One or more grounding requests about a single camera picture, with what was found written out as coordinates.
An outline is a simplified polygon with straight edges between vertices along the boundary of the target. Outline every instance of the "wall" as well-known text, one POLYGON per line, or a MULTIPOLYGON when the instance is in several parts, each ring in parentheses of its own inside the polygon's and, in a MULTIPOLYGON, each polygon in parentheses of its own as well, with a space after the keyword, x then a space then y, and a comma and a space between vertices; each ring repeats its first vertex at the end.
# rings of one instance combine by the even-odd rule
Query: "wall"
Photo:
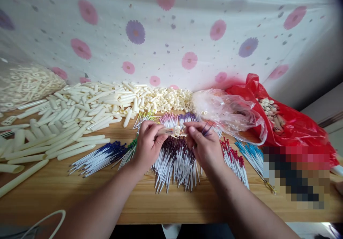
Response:
POLYGON ((69 83, 196 91, 253 72, 297 107, 339 72, 339 25, 336 0, 0 0, 0 52, 69 83))

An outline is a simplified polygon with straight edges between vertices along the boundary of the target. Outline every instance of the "finger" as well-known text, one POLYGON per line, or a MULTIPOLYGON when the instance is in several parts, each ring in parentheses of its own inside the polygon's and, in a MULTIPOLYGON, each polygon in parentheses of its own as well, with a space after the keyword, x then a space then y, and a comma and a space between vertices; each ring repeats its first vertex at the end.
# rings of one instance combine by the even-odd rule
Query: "finger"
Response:
POLYGON ((149 140, 154 140, 155 139, 155 136, 157 135, 157 132, 159 130, 161 130, 162 128, 164 128, 164 125, 162 124, 156 124, 154 123, 150 128, 149 130, 146 132, 146 136, 147 138, 149 138, 149 140))
POLYGON ((155 148, 158 152, 161 150, 162 144, 168 138, 168 135, 159 135, 157 136, 153 148, 155 148))
MULTIPOLYGON (((204 134, 211 127, 210 125, 208 125, 208 124, 206 125, 206 123, 202 123, 202 122, 185 122, 184 125, 186 126, 185 133, 189 133, 189 127, 191 127, 191 126, 196 128, 200 132, 203 131, 204 134)), ((218 137, 218 135, 213 131, 212 128, 206 134, 206 138, 211 140, 211 141, 214 141, 216 139, 216 137, 218 137)))
POLYGON ((189 135, 193 138, 193 140, 197 144, 205 144, 206 143, 206 138, 194 126, 190 126, 188 128, 188 132, 189 132, 189 135))
POLYGON ((143 121, 142 124, 140 125, 139 133, 145 133, 149 128, 156 123, 154 121, 143 121))

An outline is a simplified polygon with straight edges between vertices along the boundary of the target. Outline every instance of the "clear plastic bag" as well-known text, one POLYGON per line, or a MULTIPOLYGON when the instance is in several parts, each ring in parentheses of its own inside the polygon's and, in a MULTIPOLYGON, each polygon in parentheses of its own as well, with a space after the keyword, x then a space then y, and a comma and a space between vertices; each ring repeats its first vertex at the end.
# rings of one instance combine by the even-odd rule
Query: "clear plastic bag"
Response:
POLYGON ((239 133, 257 126, 261 126, 261 142, 252 144, 262 145, 267 138, 264 120, 253 110, 255 103, 239 95, 229 95, 220 89, 198 91, 193 94, 191 105, 198 119, 215 122, 223 132, 237 139, 252 143, 239 133))
POLYGON ((0 59, 0 112, 37 101, 60 90, 65 81, 38 64, 0 59))

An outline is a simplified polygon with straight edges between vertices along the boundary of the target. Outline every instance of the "wire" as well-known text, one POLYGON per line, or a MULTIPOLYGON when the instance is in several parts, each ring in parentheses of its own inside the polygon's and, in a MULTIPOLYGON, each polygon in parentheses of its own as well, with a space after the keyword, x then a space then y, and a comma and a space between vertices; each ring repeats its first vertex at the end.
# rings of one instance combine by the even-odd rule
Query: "wire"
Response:
POLYGON ((46 216, 45 218, 41 219, 40 221, 38 221, 36 224, 34 224, 33 226, 30 227, 29 230, 26 231, 26 233, 21 237, 21 239, 24 239, 24 237, 32 230, 34 229, 36 226, 38 226, 40 223, 42 223, 43 221, 47 220, 49 217, 53 216, 53 215, 56 215, 58 213, 61 213, 62 214, 62 218, 61 218, 61 221, 60 223, 58 224, 58 226, 56 227, 55 231, 51 234, 51 236, 49 237, 49 239, 52 239, 55 234, 57 233, 57 231, 60 229, 63 221, 64 221, 64 218, 65 218, 65 210, 57 210, 53 213, 51 213, 50 215, 46 216))

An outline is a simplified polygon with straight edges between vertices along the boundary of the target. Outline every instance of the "beige plastic piece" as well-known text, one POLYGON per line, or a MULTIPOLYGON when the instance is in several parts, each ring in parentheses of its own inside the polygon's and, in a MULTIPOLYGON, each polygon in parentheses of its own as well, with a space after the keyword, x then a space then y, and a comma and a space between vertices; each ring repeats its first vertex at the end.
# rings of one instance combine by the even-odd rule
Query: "beige plastic piece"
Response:
POLYGON ((25 166, 0 164, 0 172, 17 174, 23 171, 25 166))
POLYGON ((61 142, 61 143, 59 143, 59 144, 57 144, 57 145, 53 144, 53 145, 52 145, 52 148, 49 149, 49 150, 47 150, 45 153, 46 153, 47 155, 50 155, 50 154, 52 154, 52 153, 54 153, 54 152, 56 152, 56 151, 59 151, 60 149, 63 149, 64 147, 66 147, 66 146, 72 144, 73 142, 74 142, 73 140, 66 140, 66 141, 61 142))
POLYGON ((42 138, 36 139, 35 141, 25 143, 25 144, 21 145, 20 147, 18 147, 17 151, 26 150, 28 148, 31 148, 33 146, 36 146, 36 145, 41 144, 43 142, 46 142, 46 141, 54 138, 55 136, 56 136, 56 134, 51 134, 51 135, 47 135, 47 136, 44 136, 42 138))
POLYGON ((51 148, 51 146, 43 146, 43 147, 38 147, 38 148, 29 148, 27 150, 23 150, 23 151, 17 151, 17 152, 13 152, 11 154, 8 154, 5 156, 6 160, 12 160, 12 159, 16 159, 16 158, 20 158, 20 157, 26 157, 26 156, 30 156, 36 153, 41 153, 41 152, 45 152, 47 150, 49 150, 51 148))
POLYGON ((27 156, 22 158, 16 158, 15 160, 9 160, 7 164, 23 164, 23 163, 29 163, 34 161, 41 161, 46 159, 46 154, 38 154, 33 156, 27 156))
POLYGON ((105 139, 105 135, 95 135, 95 136, 81 137, 81 138, 78 138, 76 141, 80 142, 80 141, 101 140, 101 139, 105 139))
POLYGON ((18 129, 14 132, 13 150, 19 151, 19 147, 25 143, 25 132, 23 129, 18 129))
POLYGON ((37 172, 42 167, 44 167, 48 162, 49 160, 42 160, 38 162, 33 167, 31 167, 30 169, 26 170, 25 172, 17 176, 15 179, 5 184, 3 187, 0 188, 0 198, 4 196, 6 193, 8 193, 9 191, 11 191, 13 188, 18 186, 22 182, 24 182, 27 178, 32 176, 35 172, 37 172))
POLYGON ((85 151, 94 149, 95 146, 96 146, 95 144, 91 144, 91 145, 84 146, 84 147, 82 147, 82 148, 78 148, 78 149, 76 149, 76 150, 72 150, 72 151, 69 151, 69 152, 60 154, 60 155, 57 156, 57 159, 58 159, 58 160, 63 160, 63 159, 66 159, 66 158, 75 156, 75 155, 80 154, 80 153, 82 153, 82 152, 85 152, 85 151))
POLYGON ((25 138, 31 142, 37 140, 36 136, 31 132, 31 130, 26 129, 25 131, 25 138))

